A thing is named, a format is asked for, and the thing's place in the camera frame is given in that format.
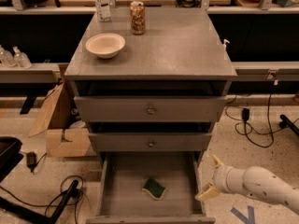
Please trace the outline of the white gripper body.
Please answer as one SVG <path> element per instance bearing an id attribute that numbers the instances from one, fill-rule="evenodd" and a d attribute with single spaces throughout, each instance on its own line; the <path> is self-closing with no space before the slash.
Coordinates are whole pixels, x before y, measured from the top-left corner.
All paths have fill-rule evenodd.
<path id="1" fill-rule="evenodd" d="M 214 186 L 222 193 L 246 194 L 243 175 L 244 169 L 236 169 L 232 166 L 222 165 L 216 169 L 212 177 Z"/>

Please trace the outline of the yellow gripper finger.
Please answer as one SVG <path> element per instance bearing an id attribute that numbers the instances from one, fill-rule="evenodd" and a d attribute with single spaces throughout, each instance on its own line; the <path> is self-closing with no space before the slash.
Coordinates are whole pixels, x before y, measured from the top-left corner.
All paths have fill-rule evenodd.
<path id="1" fill-rule="evenodd" d="M 209 199 L 216 198 L 220 195 L 220 192 L 211 184 L 207 184 L 203 187 L 203 191 L 195 196 L 195 199 L 199 202 L 207 201 Z"/>
<path id="2" fill-rule="evenodd" d="M 215 168 L 219 168 L 224 165 L 224 163 L 215 154 L 212 155 L 212 158 L 215 163 Z"/>

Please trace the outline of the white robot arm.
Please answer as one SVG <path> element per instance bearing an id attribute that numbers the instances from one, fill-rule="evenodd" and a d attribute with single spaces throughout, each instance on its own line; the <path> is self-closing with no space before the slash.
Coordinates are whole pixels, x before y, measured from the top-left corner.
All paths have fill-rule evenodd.
<path id="1" fill-rule="evenodd" d="M 299 189 L 260 166 L 238 169 L 225 165 L 216 155 L 212 184 L 207 184 L 195 200 L 202 202 L 221 193 L 238 194 L 264 203 L 281 204 L 299 215 Z"/>

